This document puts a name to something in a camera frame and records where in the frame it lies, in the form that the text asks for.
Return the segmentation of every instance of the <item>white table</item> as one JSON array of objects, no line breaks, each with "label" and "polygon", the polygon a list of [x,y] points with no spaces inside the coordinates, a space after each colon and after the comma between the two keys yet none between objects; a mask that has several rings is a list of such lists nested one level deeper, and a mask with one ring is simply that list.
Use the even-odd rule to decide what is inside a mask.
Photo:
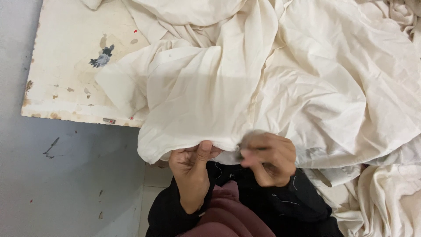
[{"label": "white table", "polygon": [[92,11],[78,0],[44,0],[21,115],[141,127],[95,82],[91,59],[114,44],[110,62],[147,45],[121,0]]}]

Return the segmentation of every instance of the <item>black garment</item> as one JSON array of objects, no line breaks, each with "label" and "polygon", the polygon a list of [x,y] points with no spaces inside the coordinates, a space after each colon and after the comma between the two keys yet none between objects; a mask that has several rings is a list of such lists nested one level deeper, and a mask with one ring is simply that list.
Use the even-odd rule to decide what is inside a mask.
[{"label": "black garment", "polygon": [[297,169],[285,187],[262,188],[250,169],[240,165],[206,164],[210,188],[201,209],[186,214],[174,178],[155,199],[149,211],[146,237],[174,237],[191,230],[209,205],[213,187],[237,182],[240,202],[250,208],[277,237],[343,237],[332,209],[316,192],[307,176]]}]

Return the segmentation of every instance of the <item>white thread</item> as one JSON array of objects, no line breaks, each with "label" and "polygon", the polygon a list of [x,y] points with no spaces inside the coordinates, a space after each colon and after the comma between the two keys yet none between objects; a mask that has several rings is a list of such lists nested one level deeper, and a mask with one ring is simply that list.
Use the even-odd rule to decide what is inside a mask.
[{"label": "white thread", "polygon": [[276,196],[275,194],[272,194],[272,196],[276,197],[276,199],[279,200],[278,196]]},{"label": "white thread", "polygon": [[215,162],[215,167],[218,168],[219,171],[221,172],[220,175],[216,178],[216,179],[218,179],[222,175],[222,170],[216,165],[216,162]]},{"label": "white thread", "polygon": [[294,180],[292,181],[292,185],[294,186],[294,188],[295,188],[295,190],[297,190],[298,191],[298,189],[295,187],[295,184],[294,184],[294,182],[295,182],[295,178],[296,178],[297,176],[294,176]]}]

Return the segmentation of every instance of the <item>floor tile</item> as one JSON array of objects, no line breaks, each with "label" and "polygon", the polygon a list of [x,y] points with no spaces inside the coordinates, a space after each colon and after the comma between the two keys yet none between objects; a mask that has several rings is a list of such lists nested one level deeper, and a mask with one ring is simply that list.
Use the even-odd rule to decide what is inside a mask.
[{"label": "floor tile", "polygon": [[151,209],[152,203],[158,194],[164,190],[162,187],[143,187],[143,197],[142,197],[142,209],[140,212],[140,225],[139,225],[139,234],[138,237],[145,237],[146,231],[148,230],[148,214]]},{"label": "floor tile", "polygon": [[159,167],[146,166],[144,186],[163,187],[170,185],[173,173],[170,168],[161,169]]}]

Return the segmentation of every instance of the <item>maroon fabric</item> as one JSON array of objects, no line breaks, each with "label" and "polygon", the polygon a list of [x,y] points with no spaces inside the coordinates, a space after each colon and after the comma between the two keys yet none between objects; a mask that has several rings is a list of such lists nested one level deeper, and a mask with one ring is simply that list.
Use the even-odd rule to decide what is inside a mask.
[{"label": "maroon fabric", "polygon": [[269,227],[238,199],[238,186],[215,186],[209,208],[197,226],[181,237],[275,237]]}]

